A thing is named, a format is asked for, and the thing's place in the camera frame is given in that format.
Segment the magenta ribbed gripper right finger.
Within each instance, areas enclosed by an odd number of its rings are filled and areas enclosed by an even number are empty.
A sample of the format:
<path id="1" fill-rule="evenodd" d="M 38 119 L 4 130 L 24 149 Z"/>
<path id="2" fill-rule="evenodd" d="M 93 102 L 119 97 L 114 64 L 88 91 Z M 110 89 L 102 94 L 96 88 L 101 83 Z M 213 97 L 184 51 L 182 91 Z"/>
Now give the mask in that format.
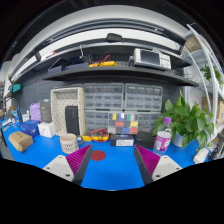
<path id="1" fill-rule="evenodd" d="M 139 145 L 134 145 L 134 156 L 145 185 L 182 169 L 169 156 L 159 156 Z"/>

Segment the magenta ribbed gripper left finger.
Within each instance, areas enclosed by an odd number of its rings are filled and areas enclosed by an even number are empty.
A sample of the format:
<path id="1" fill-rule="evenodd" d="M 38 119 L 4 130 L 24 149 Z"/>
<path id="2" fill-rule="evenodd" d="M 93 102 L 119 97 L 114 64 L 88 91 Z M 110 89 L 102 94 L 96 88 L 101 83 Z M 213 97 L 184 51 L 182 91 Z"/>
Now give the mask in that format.
<path id="1" fill-rule="evenodd" d="M 91 156 L 92 145 L 87 145 L 67 156 L 58 155 L 44 167 L 44 170 L 80 185 Z"/>

